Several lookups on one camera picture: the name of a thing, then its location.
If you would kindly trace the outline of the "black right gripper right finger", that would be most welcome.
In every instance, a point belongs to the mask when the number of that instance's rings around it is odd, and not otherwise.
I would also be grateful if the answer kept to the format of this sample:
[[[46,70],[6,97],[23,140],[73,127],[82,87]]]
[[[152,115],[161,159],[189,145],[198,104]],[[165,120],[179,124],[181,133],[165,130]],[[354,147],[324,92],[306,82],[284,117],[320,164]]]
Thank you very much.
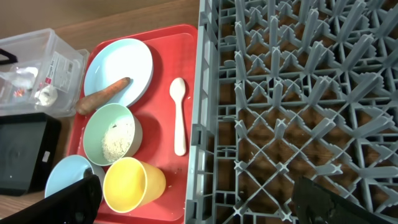
[[[306,177],[299,177],[292,193],[300,224],[391,224]]]

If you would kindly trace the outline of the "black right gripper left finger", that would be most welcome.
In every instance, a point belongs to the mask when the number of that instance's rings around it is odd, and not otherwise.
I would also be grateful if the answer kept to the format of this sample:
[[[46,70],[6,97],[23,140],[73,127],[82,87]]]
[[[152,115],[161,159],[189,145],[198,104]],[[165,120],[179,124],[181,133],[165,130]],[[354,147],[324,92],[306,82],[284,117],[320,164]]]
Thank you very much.
[[[93,223],[103,198],[97,175],[85,177],[51,196],[1,219],[2,224]]]

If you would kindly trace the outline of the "light blue bowl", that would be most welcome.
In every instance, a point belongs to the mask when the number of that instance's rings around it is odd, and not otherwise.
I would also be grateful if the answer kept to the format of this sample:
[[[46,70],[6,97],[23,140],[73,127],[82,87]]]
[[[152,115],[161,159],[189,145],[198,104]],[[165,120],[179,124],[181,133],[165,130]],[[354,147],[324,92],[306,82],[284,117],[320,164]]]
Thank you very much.
[[[90,175],[99,177],[103,187],[105,171],[80,155],[63,158],[51,171],[45,186],[45,198]]]

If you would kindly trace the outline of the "yellow plastic cup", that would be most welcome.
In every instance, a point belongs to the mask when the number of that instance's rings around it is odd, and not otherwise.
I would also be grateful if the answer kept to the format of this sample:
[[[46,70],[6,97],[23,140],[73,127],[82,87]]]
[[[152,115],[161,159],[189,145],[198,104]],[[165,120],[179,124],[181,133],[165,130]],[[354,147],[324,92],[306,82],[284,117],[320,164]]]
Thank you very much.
[[[124,157],[106,172],[103,195],[110,209],[128,213],[158,199],[165,188],[166,178],[159,168],[133,157]]]

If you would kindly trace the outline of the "white rice pile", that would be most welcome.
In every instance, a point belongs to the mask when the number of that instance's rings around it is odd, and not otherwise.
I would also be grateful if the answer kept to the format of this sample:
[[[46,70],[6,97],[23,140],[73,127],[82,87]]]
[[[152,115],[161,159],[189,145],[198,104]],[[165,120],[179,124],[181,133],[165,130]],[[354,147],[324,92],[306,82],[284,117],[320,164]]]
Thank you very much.
[[[130,148],[134,127],[131,120],[119,120],[111,124],[102,138],[103,156],[108,162],[121,158]]]

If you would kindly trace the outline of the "mint green bowl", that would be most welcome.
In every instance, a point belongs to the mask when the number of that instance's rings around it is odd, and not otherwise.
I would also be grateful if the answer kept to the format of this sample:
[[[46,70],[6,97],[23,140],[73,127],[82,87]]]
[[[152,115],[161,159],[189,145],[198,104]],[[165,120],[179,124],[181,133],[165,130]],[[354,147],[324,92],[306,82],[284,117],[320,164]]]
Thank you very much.
[[[104,158],[101,142],[111,124],[124,119],[132,121],[134,134],[130,148],[122,157],[132,157],[138,151],[143,138],[141,123],[127,107],[117,103],[111,103],[98,109],[89,119],[85,128],[83,148],[87,158],[92,163],[99,166],[109,166],[114,163],[108,162]]]

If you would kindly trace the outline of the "orange carrot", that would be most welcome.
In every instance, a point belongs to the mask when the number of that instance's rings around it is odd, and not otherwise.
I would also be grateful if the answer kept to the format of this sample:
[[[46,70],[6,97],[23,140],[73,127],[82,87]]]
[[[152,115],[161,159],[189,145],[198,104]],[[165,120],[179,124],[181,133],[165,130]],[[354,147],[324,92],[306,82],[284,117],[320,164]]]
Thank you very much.
[[[131,82],[129,77],[124,77],[112,85],[106,87],[104,90],[92,93],[77,101],[75,105],[76,112],[81,115],[88,115],[97,108],[103,106],[112,97],[124,90]]]

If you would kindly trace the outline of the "white tissue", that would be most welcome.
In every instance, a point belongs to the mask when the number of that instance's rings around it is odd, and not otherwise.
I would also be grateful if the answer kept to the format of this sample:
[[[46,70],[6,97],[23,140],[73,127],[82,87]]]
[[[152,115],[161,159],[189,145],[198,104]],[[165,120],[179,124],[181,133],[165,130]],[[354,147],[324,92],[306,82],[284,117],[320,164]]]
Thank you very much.
[[[27,90],[26,95],[33,92],[35,80],[39,70],[36,67],[17,68],[15,72],[7,73],[7,80],[11,82],[17,89],[24,88]],[[52,106],[58,98],[57,90],[52,85],[39,85],[39,90],[34,94],[37,100],[35,104],[40,106]]]

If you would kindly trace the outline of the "red snack wrapper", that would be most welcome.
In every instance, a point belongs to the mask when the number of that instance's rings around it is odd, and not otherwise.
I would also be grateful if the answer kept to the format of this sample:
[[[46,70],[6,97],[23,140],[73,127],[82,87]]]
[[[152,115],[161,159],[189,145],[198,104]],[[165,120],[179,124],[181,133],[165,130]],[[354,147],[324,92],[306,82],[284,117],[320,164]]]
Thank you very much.
[[[14,91],[13,96],[14,97],[23,97],[26,94],[27,90],[24,88],[19,88]]]

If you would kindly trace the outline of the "light blue plate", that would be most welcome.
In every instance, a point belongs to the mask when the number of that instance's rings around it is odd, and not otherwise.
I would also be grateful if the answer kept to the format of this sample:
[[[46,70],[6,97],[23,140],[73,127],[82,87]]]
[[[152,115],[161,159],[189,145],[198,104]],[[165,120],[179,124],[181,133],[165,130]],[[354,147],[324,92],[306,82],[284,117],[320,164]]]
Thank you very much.
[[[131,38],[117,40],[101,50],[90,63],[85,75],[84,94],[90,95],[129,77],[130,84],[109,100],[129,107],[146,92],[153,71],[152,54],[145,43]]]

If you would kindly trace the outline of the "white plastic spoon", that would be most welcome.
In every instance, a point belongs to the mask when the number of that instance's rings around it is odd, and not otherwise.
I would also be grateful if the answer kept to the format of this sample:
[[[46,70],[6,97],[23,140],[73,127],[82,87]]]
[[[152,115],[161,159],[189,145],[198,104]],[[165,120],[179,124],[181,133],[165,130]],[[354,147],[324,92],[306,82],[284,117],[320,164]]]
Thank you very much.
[[[174,152],[177,156],[184,156],[187,151],[185,139],[185,124],[183,121],[182,101],[185,96],[185,82],[182,78],[176,78],[170,85],[170,96],[175,103],[175,134]]]

